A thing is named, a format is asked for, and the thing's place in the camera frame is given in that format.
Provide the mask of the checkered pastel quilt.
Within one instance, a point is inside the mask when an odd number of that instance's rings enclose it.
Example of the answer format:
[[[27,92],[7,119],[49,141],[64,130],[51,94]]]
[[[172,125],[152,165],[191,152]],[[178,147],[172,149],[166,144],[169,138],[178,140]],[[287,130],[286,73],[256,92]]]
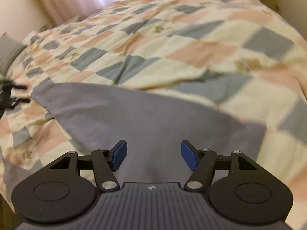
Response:
[[[306,196],[306,41],[258,0],[127,0],[30,35],[9,77],[110,85],[267,127],[257,161]]]

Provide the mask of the grey long pants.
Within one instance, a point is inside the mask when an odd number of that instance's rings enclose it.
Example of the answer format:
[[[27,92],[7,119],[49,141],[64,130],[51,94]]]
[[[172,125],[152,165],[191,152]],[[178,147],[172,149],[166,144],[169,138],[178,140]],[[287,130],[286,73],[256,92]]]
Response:
[[[205,105],[144,91],[47,81],[31,97],[59,122],[83,152],[126,140],[119,182],[185,183],[191,171],[181,142],[221,155],[239,150],[256,158],[266,127],[242,122]]]

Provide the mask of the striped grey pillow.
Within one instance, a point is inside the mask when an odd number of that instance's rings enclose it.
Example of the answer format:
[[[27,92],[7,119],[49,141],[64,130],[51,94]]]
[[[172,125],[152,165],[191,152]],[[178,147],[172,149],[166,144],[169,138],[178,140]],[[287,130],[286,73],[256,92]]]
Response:
[[[0,63],[1,73],[6,74],[12,62],[26,48],[21,42],[11,38],[6,32],[1,36],[0,40]]]

